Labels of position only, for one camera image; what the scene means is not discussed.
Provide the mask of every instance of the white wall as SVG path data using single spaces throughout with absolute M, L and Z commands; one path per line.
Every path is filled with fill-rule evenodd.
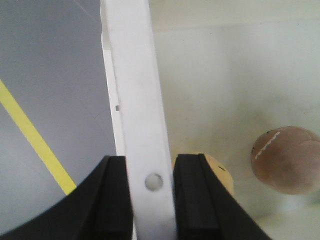
M 256 220 L 274 240 L 319 240 L 320 204 Z
M 155 30 L 320 17 L 318 0 L 149 0 Z
M 264 132 L 302 126 L 320 134 L 320 20 L 213 26 L 155 33 L 172 157 L 205 152 L 234 178 L 257 218 L 318 202 L 277 193 L 253 175 Z

